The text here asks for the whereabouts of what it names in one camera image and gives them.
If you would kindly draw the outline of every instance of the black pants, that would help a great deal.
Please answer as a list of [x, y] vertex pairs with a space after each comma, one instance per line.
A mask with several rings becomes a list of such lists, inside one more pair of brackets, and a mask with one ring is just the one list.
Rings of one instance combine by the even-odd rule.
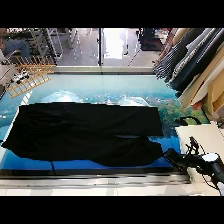
[[37, 160], [92, 160], [105, 166], [140, 166], [162, 156], [160, 144], [147, 137], [161, 135], [156, 107], [38, 103], [20, 106], [2, 146], [20, 157]]

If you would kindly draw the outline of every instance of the blue table surface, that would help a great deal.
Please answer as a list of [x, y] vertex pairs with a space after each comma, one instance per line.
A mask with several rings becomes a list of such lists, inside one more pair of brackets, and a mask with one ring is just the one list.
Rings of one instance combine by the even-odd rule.
[[[202, 123], [209, 123], [202, 111], [192, 108], [180, 110], [175, 91], [162, 80], [146, 75], [50, 75], [51, 80], [31, 92], [29, 104], [46, 102], [114, 103], [127, 97], [140, 97], [150, 106], [159, 109], [164, 137], [150, 137], [159, 142], [163, 151], [174, 148], [180, 152], [179, 139], [175, 132], [175, 120], [181, 116], [195, 116]], [[3, 139], [25, 94], [11, 99], [6, 93], [0, 100], [0, 139]], [[53, 162], [55, 170], [66, 169], [111, 169], [89, 160]], [[160, 158], [144, 167], [169, 167], [166, 159]], [[51, 170], [50, 162], [20, 158], [10, 150], [0, 164], [4, 170]]]

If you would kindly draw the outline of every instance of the gray floor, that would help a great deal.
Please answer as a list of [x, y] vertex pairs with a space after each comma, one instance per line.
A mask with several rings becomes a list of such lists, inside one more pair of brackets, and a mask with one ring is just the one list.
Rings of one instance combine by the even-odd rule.
[[[98, 28], [78, 28], [70, 49], [65, 35], [60, 35], [63, 55], [58, 66], [98, 66]], [[132, 58], [139, 51], [136, 30], [130, 28], [104, 28], [104, 66], [128, 66]], [[159, 34], [164, 42], [166, 36]], [[139, 51], [129, 66], [151, 67], [153, 60], [158, 58], [159, 52]]]

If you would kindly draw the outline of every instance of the pant leg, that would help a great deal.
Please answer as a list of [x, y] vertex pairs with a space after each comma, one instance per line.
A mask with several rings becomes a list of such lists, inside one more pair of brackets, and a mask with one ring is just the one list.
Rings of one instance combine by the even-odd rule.
[[24, 60], [26, 58], [28, 61], [30, 61], [30, 49], [29, 49], [29, 44], [25, 40], [18, 40], [18, 39], [8, 39], [4, 40], [5, 42], [5, 49], [3, 51], [4, 55], [9, 54], [12, 51], [15, 50], [20, 50], [21, 56], [23, 57]]

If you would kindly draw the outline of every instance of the black garment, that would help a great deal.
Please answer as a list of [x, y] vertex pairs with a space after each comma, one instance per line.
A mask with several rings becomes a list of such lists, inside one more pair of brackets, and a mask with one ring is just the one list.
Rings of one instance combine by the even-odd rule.
[[172, 73], [175, 66], [184, 58], [187, 53], [186, 46], [195, 40], [202, 32], [204, 28], [192, 28], [160, 61], [158, 65], [153, 68], [153, 73], [158, 78], [165, 78], [165, 82], [168, 82], [172, 78]]
[[224, 41], [224, 29], [217, 28], [169, 86], [183, 92], [194, 76], [202, 73]]
[[30, 159], [141, 166], [154, 162], [163, 153], [159, 143], [148, 140], [149, 135], [162, 135], [155, 107], [43, 103], [20, 106], [2, 146]]

